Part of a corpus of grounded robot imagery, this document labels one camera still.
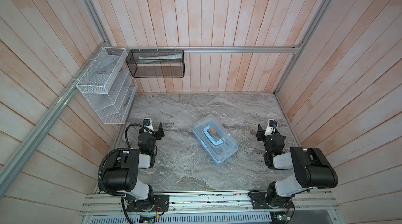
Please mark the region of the light blue plastic tool box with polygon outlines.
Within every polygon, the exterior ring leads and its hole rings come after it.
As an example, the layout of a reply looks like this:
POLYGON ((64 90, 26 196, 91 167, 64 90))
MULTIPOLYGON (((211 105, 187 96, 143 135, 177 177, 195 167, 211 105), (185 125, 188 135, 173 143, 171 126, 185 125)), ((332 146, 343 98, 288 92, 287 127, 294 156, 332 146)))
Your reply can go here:
POLYGON ((216 165, 223 164, 238 151, 237 141, 213 115, 199 120, 192 131, 216 165))

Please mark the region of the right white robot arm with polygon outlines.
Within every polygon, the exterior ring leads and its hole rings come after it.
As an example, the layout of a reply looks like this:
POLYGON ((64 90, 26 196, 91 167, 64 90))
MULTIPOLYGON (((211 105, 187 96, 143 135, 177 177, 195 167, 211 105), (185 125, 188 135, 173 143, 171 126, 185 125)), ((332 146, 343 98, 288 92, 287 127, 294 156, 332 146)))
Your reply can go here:
POLYGON ((286 136, 280 134, 277 122, 270 120, 266 129, 258 125, 258 141, 265 148, 264 162, 271 170, 292 170, 289 177, 272 182, 265 193, 248 192, 253 209, 277 209, 294 207, 292 198, 313 188, 327 189, 338 185, 338 176, 321 149, 290 147, 284 152, 286 136))

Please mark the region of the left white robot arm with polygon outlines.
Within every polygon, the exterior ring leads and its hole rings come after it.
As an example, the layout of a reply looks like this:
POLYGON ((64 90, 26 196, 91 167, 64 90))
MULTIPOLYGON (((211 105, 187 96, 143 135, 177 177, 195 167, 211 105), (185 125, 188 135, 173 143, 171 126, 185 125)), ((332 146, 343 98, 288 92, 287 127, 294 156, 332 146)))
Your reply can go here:
POLYGON ((98 168, 98 187, 101 191, 119 196, 123 212, 154 211, 161 216, 169 208, 169 195, 156 195, 151 185, 139 178, 139 170, 153 168, 158 153, 156 142, 164 137, 163 125, 157 130, 151 119, 142 124, 129 124, 124 133, 127 147, 107 153, 98 168))

